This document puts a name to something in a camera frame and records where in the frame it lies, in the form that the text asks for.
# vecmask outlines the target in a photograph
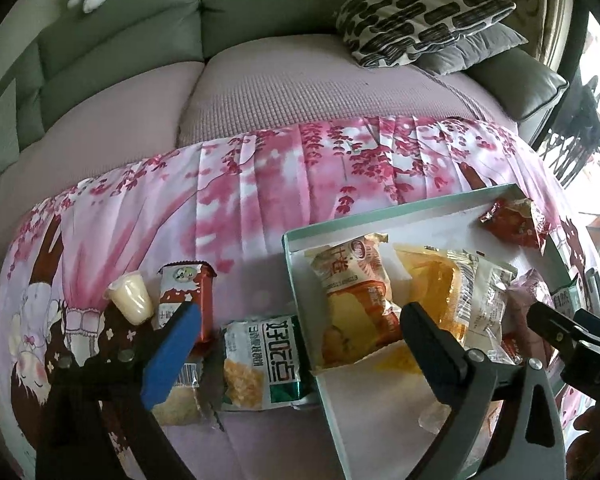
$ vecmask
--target red candy wrapper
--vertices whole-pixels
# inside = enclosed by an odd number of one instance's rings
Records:
[[[479,220],[503,242],[538,249],[540,254],[544,253],[549,224],[532,200],[499,198]]]
[[[177,262],[165,265],[160,273],[160,305],[154,319],[155,328],[162,328],[183,301],[193,301],[202,313],[202,328],[195,348],[206,348],[214,336],[211,286],[216,272],[206,262]]]

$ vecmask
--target sofa armrest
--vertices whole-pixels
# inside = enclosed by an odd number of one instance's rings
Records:
[[[569,87],[564,78],[519,48],[490,57],[466,70],[517,123],[548,117]]]

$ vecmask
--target yellow snack bag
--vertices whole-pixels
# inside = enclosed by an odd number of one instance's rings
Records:
[[[459,251],[395,245],[398,259],[411,275],[407,303],[417,301],[442,330],[464,341],[471,319],[475,263],[472,257]],[[379,365],[380,369],[400,369],[420,373],[407,346],[391,352]]]
[[[317,254],[311,266],[322,282],[331,321],[322,338],[323,367],[352,364],[402,338],[391,285],[382,266],[377,233]]]

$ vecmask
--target sofa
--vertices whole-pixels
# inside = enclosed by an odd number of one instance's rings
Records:
[[[64,9],[0,78],[17,160],[0,173],[0,266],[36,203],[173,148],[312,120],[494,121],[531,143],[567,83],[515,48],[466,72],[368,70],[335,34],[346,0],[107,0]]]

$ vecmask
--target screw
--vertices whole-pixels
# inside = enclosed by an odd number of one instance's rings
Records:
[[[538,359],[529,359],[529,366],[534,370],[542,370],[542,363]]]
[[[469,350],[466,354],[471,361],[475,361],[476,363],[481,363],[484,361],[484,353],[475,348],[471,348],[471,350]]]
[[[58,366],[61,368],[71,368],[71,358],[68,355],[61,357],[58,361]]]
[[[136,353],[132,348],[127,348],[126,350],[121,350],[118,352],[118,361],[121,363],[130,363],[134,360]]]

